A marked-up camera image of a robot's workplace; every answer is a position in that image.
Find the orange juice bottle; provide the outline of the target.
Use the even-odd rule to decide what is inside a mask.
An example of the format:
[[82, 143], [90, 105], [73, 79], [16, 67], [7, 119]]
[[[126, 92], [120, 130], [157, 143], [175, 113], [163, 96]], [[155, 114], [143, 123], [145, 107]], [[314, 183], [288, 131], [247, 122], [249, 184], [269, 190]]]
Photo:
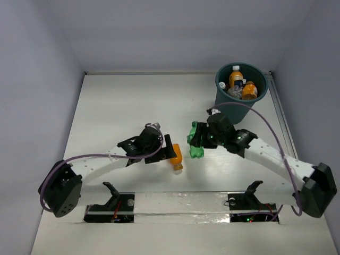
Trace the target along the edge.
[[183, 156], [179, 144], [178, 143], [173, 144], [173, 149], [175, 151], [176, 156], [174, 158], [171, 158], [169, 162], [174, 171], [180, 171], [183, 169], [182, 165]]
[[243, 90], [242, 90], [242, 99], [243, 100], [253, 100], [258, 96], [257, 87], [255, 86], [253, 81], [248, 81]]

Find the green sprite bottle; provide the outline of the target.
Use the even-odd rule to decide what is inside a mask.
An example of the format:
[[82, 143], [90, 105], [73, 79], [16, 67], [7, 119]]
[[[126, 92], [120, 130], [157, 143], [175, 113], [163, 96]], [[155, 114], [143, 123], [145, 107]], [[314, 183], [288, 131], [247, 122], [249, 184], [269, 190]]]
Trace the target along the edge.
[[191, 130], [190, 130], [189, 134], [186, 136], [186, 142], [190, 147], [189, 154], [190, 154], [190, 157], [192, 159], [204, 157], [203, 147], [194, 147], [194, 146], [190, 145], [190, 142], [191, 142], [193, 136], [195, 135], [195, 132], [196, 132], [196, 129], [197, 129], [197, 124], [198, 124], [197, 121], [193, 121], [191, 123]]

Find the orange label tea bottle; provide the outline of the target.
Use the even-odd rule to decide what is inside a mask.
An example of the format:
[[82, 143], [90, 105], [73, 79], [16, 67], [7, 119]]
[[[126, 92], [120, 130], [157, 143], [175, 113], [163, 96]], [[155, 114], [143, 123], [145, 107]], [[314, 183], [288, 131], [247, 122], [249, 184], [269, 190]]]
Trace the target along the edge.
[[224, 82], [219, 82], [218, 85], [222, 90], [226, 89], [226, 84]]

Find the clear pepsi bottle black cap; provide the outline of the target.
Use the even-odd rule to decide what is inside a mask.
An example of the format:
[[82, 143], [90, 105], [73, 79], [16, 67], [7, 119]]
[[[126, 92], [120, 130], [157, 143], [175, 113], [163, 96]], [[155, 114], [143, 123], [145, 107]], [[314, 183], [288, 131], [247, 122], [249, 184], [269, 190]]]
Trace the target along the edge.
[[243, 92], [242, 87], [234, 85], [228, 89], [227, 94], [233, 98], [242, 99], [242, 92]]

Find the yellow blue milk tea bottle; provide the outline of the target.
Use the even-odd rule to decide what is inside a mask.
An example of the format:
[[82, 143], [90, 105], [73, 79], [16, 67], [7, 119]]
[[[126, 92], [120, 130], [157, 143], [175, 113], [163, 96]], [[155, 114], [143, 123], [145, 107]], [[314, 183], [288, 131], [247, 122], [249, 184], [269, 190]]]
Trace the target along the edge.
[[239, 65], [232, 66], [232, 73], [229, 76], [229, 86], [231, 88], [234, 86], [242, 88], [243, 86], [243, 74], [240, 72]]

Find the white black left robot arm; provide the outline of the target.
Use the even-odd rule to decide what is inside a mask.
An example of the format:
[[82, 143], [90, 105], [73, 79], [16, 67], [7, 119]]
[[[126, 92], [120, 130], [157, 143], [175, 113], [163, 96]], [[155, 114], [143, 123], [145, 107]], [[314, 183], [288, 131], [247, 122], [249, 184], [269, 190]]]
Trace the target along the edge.
[[56, 162], [38, 189], [40, 204], [55, 217], [63, 217], [78, 204], [87, 183], [139, 162], [152, 164], [175, 157], [170, 135], [163, 135], [156, 123], [148, 124], [139, 135], [119, 142], [105, 153]]

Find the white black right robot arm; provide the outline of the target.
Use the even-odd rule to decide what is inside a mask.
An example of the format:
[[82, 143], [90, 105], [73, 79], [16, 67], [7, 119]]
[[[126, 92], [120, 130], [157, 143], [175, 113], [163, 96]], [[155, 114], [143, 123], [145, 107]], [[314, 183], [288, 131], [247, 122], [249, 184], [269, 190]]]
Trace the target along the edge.
[[295, 159], [268, 145], [255, 133], [247, 129], [235, 129], [226, 115], [212, 112], [206, 122], [192, 122], [187, 136], [191, 158], [201, 158], [205, 149], [221, 146], [229, 153], [255, 162], [284, 178], [289, 183], [274, 189], [265, 186], [263, 180], [252, 182], [236, 205], [246, 204], [257, 208], [265, 203], [298, 206], [307, 215], [320, 218], [337, 193], [331, 168], [319, 163], [313, 165]]

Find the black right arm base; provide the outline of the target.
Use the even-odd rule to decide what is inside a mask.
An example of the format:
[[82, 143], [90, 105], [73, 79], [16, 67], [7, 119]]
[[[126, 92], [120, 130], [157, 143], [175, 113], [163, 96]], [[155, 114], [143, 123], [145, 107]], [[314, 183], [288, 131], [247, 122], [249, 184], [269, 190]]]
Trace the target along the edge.
[[245, 191], [229, 193], [223, 203], [229, 209], [231, 223], [278, 222], [275, 204], [261, 203], [255, 196], [263, 181], [254, 181]]

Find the teal plastic bin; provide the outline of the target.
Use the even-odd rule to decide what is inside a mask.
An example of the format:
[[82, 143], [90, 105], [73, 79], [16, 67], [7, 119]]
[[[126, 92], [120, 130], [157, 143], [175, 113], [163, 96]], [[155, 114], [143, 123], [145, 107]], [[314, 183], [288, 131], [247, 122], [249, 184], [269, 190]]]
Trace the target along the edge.
[[[229, 76], [232, 73], [232, 67], [238, 65], [241, 74], [247, 81], [254, 82], [257, 88], [258, 96], [253, 100], [236, 99], [225, 92], [220, 86], [220, 82], [229, 84]], [[225, 114], [232, 124], [240, 123], [253, 105], [263, 99], [268, 90], [268, 82], [264, 73], [257, 67], [241, 62], [229, 63], [222, 66], [216, 76], [215, 85], [217, 88], [215, 106]]]

